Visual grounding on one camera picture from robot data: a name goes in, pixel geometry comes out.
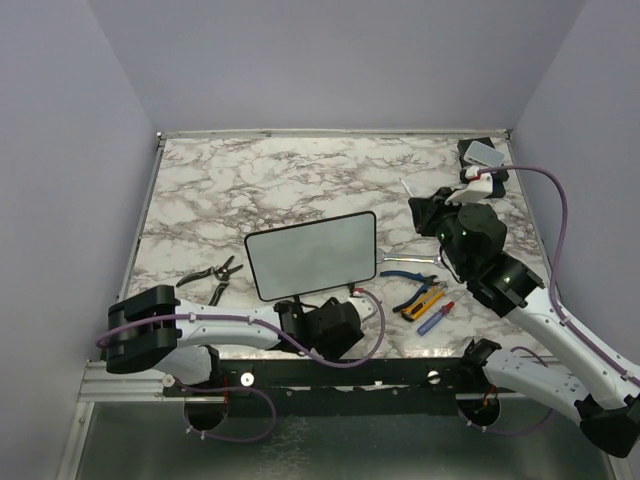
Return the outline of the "silver combination wrench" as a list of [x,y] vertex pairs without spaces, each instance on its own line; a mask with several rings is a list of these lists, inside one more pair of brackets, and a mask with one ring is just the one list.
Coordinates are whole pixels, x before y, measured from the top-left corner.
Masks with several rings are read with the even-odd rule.
[[376,263],[381,264],[384,262],[420,263],[434,265],[438,268],[444,267],[444,263],[439,255],[392,253],[386,252],[383,249],[378,249],[376,252]]

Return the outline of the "blue red screwdriver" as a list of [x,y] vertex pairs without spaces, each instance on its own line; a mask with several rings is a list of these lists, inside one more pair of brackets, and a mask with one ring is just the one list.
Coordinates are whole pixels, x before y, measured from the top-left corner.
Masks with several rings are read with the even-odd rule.
[[455,306],[454,302],[448,302],[435,313],[433,313],[427,320],[425,320],[416,330],[419,336],[425,336],[429,333]]

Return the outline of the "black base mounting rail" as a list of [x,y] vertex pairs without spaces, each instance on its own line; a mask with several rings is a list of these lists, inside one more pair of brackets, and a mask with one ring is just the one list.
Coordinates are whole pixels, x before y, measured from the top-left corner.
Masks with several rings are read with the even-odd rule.
[[183,400],[233,416],[269,412],[261,399],[240,392],[241,376],[273,401],[282,416],[368,416],[428,414],[455,416],[461,403],[498,408],[497,391],[477,364],[466,358],[374,359],[353,369],[334,369],[312,360],[230,360],[219,362],[214,382],[192,388],[160,387],[159,399]]

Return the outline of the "white whiteboard marker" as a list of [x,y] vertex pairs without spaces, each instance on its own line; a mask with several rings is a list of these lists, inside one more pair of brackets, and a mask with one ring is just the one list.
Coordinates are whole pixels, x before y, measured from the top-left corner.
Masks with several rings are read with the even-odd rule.
[[414,193],[411,190],[410,186],[406,183],[406,181],[403,178],[399,178],[400,183],[403,187],[403,189],[405,190],[405,192],[407,193],[407,195],[409,196],[409,198],[414,197]]

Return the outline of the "yellow utility knife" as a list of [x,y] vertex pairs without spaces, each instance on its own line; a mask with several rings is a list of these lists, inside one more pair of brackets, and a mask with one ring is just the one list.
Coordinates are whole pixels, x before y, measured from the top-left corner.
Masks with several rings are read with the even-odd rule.
[[445,287],[432,287],[422,293],[409,306],[400,310],[400,316],[409,322],[419,319],[429,308],[431,308],[446,292]]

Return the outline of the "small black-framed whiteboard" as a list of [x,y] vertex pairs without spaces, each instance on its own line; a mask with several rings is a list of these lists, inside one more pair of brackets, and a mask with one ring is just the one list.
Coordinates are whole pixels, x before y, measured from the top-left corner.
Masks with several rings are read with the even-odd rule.
[[377,217],[361,211],[252,232],[244,246],[261,300],[319,292],[376,276]]

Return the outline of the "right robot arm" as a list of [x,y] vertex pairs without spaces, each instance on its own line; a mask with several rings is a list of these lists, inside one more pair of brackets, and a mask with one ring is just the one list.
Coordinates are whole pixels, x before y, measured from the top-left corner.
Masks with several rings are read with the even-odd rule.
[[482,340],[465,351],[461,383],[523,394],[576,423],[600,450],[627,457],[639,441],[639,367],[563,307],[526,264],[506,253],[507,227],[487,204],[450,201],[443,187],[408,201],[415,231],[438,240],[471,296],[534,337],[566,368],[561,373]]

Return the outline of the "white small box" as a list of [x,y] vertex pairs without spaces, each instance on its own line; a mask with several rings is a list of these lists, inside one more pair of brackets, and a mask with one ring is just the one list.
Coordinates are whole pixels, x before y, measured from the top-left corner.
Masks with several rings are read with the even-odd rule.
[[505,155],[478,140],[473,140],[463,154],[463,159],[474,165],[497,168],[504,165]]

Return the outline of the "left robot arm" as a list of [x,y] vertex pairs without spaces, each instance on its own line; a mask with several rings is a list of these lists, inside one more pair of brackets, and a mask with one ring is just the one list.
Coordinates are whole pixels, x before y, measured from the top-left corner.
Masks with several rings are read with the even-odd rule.
[[296,301],[220,308],[180,300],[174,287],[159,285],[112,305],[99,344],[111,374],[157,370],[206,395],[220,385],[214,363],[221,347],[310,351],[336,362],[363,338],[362,323],[374,312],[362,297],[330,298],[311,310]]

